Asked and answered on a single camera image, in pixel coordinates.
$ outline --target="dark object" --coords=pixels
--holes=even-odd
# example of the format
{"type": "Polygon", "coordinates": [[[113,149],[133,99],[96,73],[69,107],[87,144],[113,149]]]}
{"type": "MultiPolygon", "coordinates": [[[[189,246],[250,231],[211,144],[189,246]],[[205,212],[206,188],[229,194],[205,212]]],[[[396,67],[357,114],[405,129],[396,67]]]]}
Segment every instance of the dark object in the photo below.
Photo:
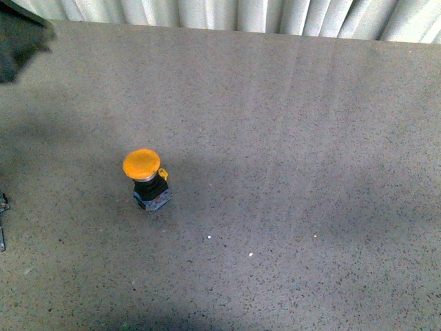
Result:
{"type": "MultiPolygon", "coordinates": [[[[3,193],[0,193],[0,212],[4,212],[9,209],[8,198],[3,193]]],[[[6,249],[5,240],[3,238],[3,229],[0,226],[0,252],[4,252],[6,249]]]]}
{"type": "Polygon", "coordinates": [[[139,206],[150,214],[170,200],[172,194],[168,189],[167,181],[158,173],[150,181],[133,180],[133,182],[135,183],[133,197],[138,201],[139,206]]]}
{"type": "Polygon", "coordinates": [[[157,173],[151,181],[143,183],[133,180],[133,182],[135,183],[135,193],[138,193],[140,198],[146,201],[155,200],[158,195],[168,189],[165,179],[157,173]]]}
{"type": "Polygon", "coordinates": [[[9,0],[0,0],[0,83],[12,82],[54,38],[52,24],[9,0]]]}

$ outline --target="yellow mushroom button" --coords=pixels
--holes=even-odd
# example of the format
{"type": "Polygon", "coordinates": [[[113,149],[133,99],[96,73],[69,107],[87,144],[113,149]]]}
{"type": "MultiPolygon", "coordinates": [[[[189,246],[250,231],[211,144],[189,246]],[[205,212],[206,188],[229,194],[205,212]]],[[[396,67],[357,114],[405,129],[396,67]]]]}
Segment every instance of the yellow mushroom button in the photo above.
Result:
{"type": "Polygon", "coordinates": [[[134,180],[153,177],[159,169],[161,160],[153,150],[135,150],[123,162],[124,173],[134,180]]]}

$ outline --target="curtain fold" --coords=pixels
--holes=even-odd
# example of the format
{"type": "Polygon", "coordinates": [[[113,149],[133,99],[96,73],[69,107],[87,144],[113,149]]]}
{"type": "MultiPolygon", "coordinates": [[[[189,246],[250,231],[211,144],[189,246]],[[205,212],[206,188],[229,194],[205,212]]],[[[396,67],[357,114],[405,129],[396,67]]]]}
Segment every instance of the curtain fold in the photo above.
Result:
{"type": "Polygon", "coordinates": [[[441,0],[15,0],[45,19],[441,43],[441,0]]]}

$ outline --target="white curtain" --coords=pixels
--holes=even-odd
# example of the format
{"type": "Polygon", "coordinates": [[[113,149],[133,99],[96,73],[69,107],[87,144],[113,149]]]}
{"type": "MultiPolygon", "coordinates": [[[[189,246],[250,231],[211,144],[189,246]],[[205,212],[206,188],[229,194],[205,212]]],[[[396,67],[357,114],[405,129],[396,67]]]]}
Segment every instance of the white curtain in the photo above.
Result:
{"type": "Polygon", "coordinates": [[[441,0],[15,0],[46,19],[441,43],[441,0]]]}

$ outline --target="gray concrete floor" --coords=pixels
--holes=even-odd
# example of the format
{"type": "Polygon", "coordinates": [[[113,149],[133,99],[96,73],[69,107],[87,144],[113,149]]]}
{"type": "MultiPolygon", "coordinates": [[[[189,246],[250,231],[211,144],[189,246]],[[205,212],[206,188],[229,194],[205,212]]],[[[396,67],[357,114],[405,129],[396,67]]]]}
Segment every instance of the gray concrete floor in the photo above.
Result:
{"type": "Polygon", "coordinates": [[[441,328],[440,46],[56,28],[0,86],[2,330],[441,328]]]}

